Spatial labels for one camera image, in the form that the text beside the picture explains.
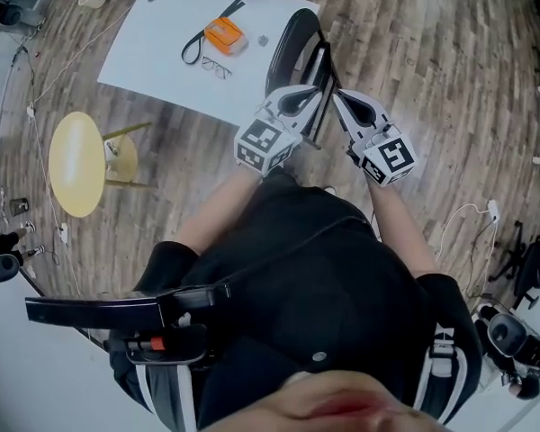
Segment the eyeglasses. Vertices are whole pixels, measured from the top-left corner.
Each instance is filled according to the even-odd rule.
[[[221,80],[226,80],[228,77],[232,76],[232,72],[227,70],[224,66],[221,66],[216,61],[213,61],[210,58],[206,58],[205,56],[202,56],[202,68],[204,70],[214,69],[216,77]]]

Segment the wooden stool leg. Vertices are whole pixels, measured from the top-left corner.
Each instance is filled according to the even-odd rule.
[[[140,123],[138,125],[132,125],[132,126],[124,128],[122,130],[113,131],[111,133],[104,134],[102,136],[102,139],[103,140],[111,140],[112,138],[116,138],[117,136],[121,136],[123,134],[128,134],[131,131],[139,130],[140,128],[146,128],[146,127],[150,126],[151,124],[152,124],[151,122],[147,122],[147,123]]]
[[[106,179],[106,185],[111,185],[114,187],[132,187],[136,189],[154,189],[151,185],[147,184],[138,184],[138,183],[125,183],[123,181],[113,181],[112,179]]]

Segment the sleeve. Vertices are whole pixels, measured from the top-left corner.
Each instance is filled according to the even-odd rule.
[[[482,345],[458,282],[454,278],[443,274],[428,274],[419,277],[417,282],[427,292],[440,324],[454,328],[456,345],[464,351],[468,363],[466,384],[451,419],[478,388],[482,370]]]
[[[159,292],[176,288],[180,286],[182,278],[193,267],[197,259],[198,255],[185,245],[173,241],[158,243],[152,250],[146,270],[134,290]],[[111,338],[119,338],[120,336],[125,335],[116,330],[110,332]],[[114,380],[137,403],[147,408],[134,364],[122,351],[111,350],[109,355],[110,366],[114,371]]]

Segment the black shirt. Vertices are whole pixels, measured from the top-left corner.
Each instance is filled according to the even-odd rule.
[[[231,312],[216,328],[228,343],[202,387],[199,428],[299,371],[367,373],[411,405],[438,313],[467,340],[465,401],[478,383],[481,350],[456,281],[440,274],[415,280],[364,215],[337,197],[298,186],[264,195],[261,187],[238,226],[201,257],[158,245],[137,287],[229,282]],[[168,369],[175,368],[159,371],[168,376]],[[122,364],[117,380],[132,395],[129,370]]]

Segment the shoulder strap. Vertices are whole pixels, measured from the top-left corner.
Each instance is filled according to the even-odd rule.
[[[426,351],[413,408],[446,422],[460,400],[468,375],[464,351],[455,345],[455,330],[436,324],[433,345]]]

